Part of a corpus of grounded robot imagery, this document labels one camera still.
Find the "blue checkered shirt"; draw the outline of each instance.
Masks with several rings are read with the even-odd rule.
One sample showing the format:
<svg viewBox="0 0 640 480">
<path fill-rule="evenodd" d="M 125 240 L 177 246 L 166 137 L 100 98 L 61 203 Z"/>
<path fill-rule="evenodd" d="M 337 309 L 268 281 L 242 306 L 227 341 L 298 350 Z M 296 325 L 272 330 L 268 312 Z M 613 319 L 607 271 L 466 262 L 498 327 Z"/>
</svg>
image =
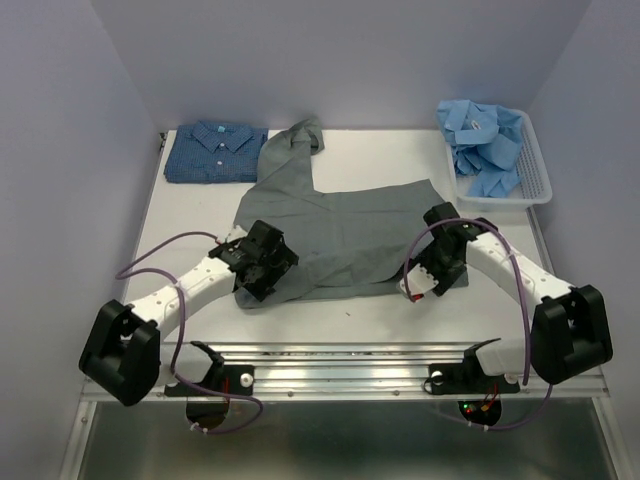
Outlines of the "blue checkered shirt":
<svg viewBox="0 0 640 480">
<path fill-rule="evenodd" d="M 181 125 L 164 176 L 171 183 L 255 182 L 267 133 L 230 123 Z"/>
</svg>

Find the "light blue cloth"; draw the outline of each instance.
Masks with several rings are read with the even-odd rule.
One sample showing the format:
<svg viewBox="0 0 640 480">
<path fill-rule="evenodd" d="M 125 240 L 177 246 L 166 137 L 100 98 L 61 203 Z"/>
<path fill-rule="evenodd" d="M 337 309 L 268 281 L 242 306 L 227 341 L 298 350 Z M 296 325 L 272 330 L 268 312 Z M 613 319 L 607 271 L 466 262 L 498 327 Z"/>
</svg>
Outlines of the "light blue cloth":
<svg viewBox="0 0 640 480">
<path fill-rule="evenodd" d="M 520 115 L 500 105 L 446 100 L 438 105 L 436 119 L 451 145 L 456 174 L 477 175 L 469 196 L 504 198 L 520 183 Z"/>
</svg>

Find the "plastic basket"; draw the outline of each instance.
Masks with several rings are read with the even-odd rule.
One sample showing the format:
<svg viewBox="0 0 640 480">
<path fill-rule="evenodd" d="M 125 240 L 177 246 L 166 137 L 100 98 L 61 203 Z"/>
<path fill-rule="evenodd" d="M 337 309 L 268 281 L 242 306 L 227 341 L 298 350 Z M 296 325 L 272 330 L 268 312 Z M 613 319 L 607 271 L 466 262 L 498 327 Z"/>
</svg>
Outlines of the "plastic basket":
<svg viewBox="0 0 640 480">
<path fill-rule="evenodd" d="M 447 145 L 447 160 L 449 174 L 456 191 L 457 207 L 462 210 L 480 211 L 513 211 L 526 210 L 532 205 L 547 203 L 551 200 L 551 183 L 547 168 L 544 165 L 542 152 L 538 145 L 536 133 L 533 130 L 529 115 L 520 110 L 514 110 L 522 115 L 523 145 L 516 168 L 520 175 L 520 185 L 515 187 L 507 198 L 469 197 L 467 192 L 475 180 L 475 176 L 458 177 L 453 166 L 451 147 Z"/>
</svg>

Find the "blue fabric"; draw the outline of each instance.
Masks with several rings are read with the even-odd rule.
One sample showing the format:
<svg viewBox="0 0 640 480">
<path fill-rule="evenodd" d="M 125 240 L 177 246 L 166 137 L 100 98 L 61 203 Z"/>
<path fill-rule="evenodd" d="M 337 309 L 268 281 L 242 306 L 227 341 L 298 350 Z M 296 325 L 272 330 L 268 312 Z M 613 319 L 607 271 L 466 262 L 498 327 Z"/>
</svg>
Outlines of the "blue fabric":
<svg viewBox="0 0 640 480">
<path fill-rule="evenodd" d="M 170 183 L 255 182 L 266 128 L 198 122 L 178 127 L 164 176 Z"/>
<path fill-rule="evenodd" d="M 520 183 L 520 115 L 500 105 L 447 100 L 438 105 L 436 119 L 451 145 L 456 174 L 477 176 L 467 195 L 504 198 Z"/>
</svg>

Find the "red wire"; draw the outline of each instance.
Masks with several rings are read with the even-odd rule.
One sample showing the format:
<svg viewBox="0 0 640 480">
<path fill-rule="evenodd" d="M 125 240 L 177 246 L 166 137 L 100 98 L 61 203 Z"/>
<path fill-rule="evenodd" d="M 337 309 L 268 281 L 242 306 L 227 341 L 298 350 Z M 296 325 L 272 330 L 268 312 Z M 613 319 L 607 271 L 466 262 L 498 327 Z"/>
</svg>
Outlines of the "red wire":
<svg viewBox="0 0 640 480">
<path fill-rule="evenodd" d="M 497 384 L 497 383 L 494 383 L 494 384 L 493 384 L 493 393 L 494 393 L 494 394 L 496 393 L 496 388 L 497 388 L 497 387 L 498 387 L 498 384 Z M 487 394 L 484 396 L 484 400 L 482 400 L 482 403 L 485 403 L 485 402 L 489 399 L 489 396 L 491 395 L 491 393 L 492 393 L 492 392 L 491 392 L 491 389 L 489 389 L 489 392 L 487 392 Z"/>
<path fill-rule="evenodd" d="M 491 405 L 493 405 L 493 403 L 496 401 L 497 396 L 498 396 L 498 384 L 495 383 L 493 385 L 493 398 L 489 402 L 489 405 L 487 405 L 487 407 L 486 407 L 487 410 L 489 410 L 489 408 L 491 408 Z"/>
<path fill-rule="evenodd" d="M 224 393 L 229 393 L 229 377 L 224 379 Z M 225 403 L 231 403 L 231 400 L 228 397 L 224 399 Z"/>
</svg>

